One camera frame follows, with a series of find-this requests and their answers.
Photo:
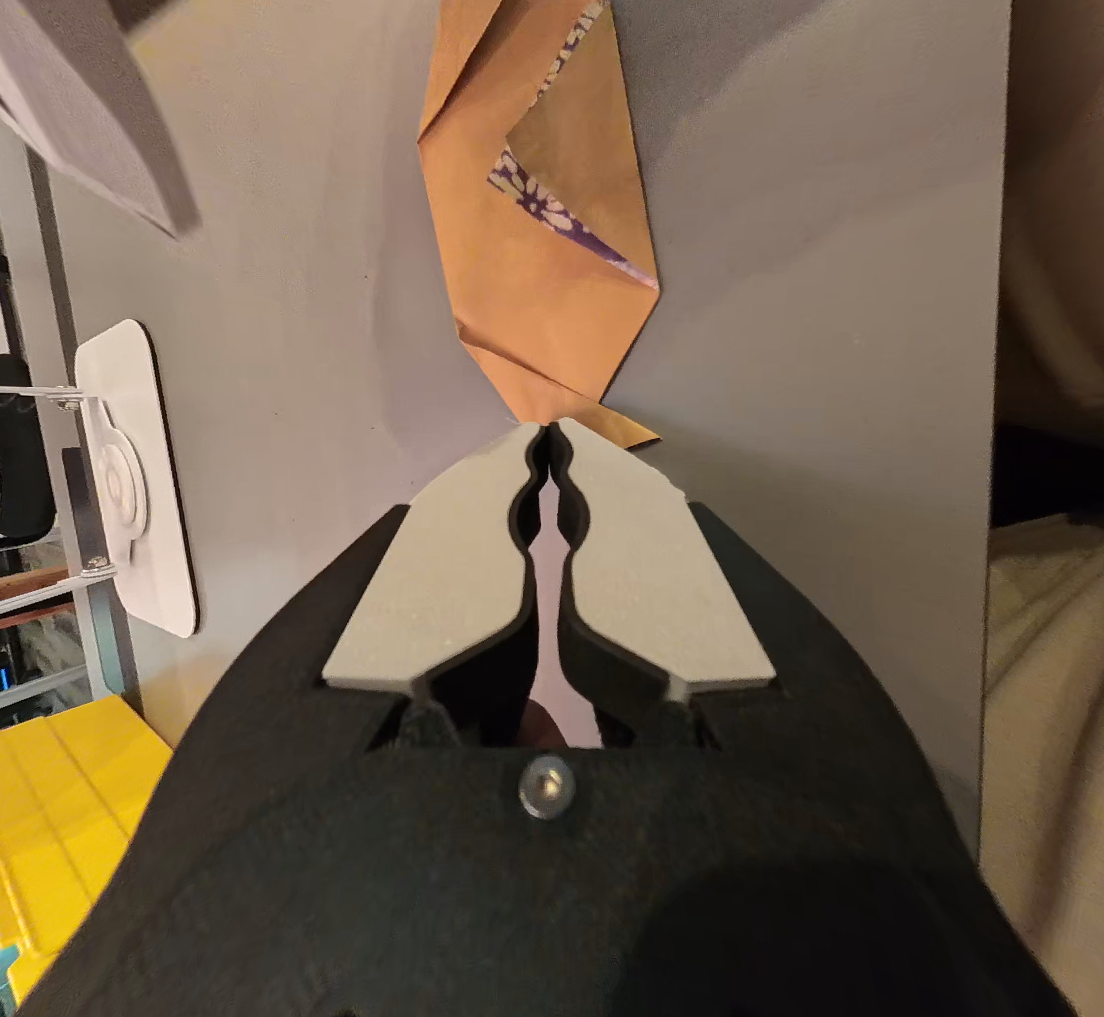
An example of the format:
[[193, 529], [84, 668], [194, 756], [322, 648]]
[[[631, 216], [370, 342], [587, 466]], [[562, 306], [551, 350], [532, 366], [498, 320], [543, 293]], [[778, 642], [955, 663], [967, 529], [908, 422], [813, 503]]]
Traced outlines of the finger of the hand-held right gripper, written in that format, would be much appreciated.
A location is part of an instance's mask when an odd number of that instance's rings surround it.
[[176, 0], [1, 0], [2, 121], [170, 237], [200, 213], [129, 35]]

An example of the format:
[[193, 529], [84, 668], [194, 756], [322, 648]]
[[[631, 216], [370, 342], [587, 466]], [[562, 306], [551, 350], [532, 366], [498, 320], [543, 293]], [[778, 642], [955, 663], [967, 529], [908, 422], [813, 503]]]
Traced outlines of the black rounded object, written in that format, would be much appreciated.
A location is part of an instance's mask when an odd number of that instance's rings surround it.
[[2, 545], [33, 543], [55, 523], [56, 505], [35, 401], [1, 393]]

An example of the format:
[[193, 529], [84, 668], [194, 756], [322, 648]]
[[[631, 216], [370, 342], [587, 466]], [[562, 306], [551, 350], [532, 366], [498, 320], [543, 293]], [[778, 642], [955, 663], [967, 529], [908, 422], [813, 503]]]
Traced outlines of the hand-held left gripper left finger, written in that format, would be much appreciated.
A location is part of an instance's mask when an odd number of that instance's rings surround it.
[[534, 479], [542, 434], [537, 423], [516, 425], [414, 497], [323, 664], [325, 684], [427, 693], [521, 615], [528, 547], [510, 513]]

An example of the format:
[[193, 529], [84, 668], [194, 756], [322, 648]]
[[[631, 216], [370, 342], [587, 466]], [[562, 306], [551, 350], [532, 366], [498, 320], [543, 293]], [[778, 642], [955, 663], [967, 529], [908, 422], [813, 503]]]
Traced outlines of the metal shelf frame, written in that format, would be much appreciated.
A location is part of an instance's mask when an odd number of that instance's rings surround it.
[[[1, 139], [1, 234], [7, 259], [6, 301], [31, 386], [75, 386], [77, 333], [67, 287], [59, 220], [47, 165], [7, 128]], [[107, 557], [91, 449], [77, 410], [35, 400], [56, 526], [71, 574]], [[139, 716], [144, 699], [132, 659], [131, 629], [114, 584], [74, 591], [79, 646], [93, 698], [119, 693]]]

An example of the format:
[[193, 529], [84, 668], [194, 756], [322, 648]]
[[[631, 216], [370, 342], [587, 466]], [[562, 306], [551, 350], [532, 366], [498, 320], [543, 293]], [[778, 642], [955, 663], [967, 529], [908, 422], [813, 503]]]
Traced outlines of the yellow plastic bin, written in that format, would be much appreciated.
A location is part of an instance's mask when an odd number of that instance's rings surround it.
[[172, 753], [120, 696], [2, 730], [6, 1015], [15, 1013], [89, 915]]

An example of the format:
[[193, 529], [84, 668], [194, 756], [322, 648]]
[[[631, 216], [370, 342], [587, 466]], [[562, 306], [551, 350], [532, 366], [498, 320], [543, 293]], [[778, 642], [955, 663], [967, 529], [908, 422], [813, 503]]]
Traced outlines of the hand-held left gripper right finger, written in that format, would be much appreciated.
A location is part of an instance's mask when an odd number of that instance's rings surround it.
[[569, 553], [559, 661], [594, 706], [689, 705], [776, 678], [684, 492], [580, 422], [549, 426]]

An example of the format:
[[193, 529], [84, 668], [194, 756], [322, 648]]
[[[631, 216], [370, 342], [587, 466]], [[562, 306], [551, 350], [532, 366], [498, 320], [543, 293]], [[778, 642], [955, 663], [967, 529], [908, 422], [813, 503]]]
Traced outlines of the white rounded board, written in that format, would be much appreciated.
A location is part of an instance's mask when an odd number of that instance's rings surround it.
[[121, 320], [79, 345], [79, 417], [107, 560], [126, 613], [176, 638], [200, 619], [152, 340]]

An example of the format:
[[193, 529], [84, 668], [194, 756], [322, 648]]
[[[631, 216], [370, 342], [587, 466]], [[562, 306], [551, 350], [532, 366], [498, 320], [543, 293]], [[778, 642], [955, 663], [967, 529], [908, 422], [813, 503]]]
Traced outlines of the brown origami paper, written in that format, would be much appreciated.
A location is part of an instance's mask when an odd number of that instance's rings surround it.
[[608, 0], [440, 0], [421, 173], [455, 327], [519, 422], [660, 436], [603, 398], [659, 301]]

